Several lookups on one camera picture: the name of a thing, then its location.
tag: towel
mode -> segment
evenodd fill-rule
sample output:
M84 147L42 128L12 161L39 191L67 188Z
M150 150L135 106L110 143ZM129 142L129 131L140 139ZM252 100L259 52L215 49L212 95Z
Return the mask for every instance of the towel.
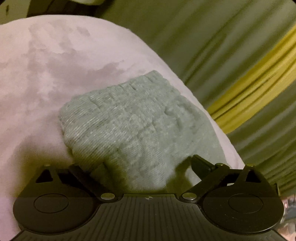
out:
M183 193L189 156L225 163L205 113L157 71L72 98L59 115L75 162L116 194Z

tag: yellow stripe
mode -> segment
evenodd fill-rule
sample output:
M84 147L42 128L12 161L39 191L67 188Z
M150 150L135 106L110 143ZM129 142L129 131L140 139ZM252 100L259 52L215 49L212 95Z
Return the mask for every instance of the yellow stripe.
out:
M207 111L224 133L230 133L276 98L295 79L296 25Z

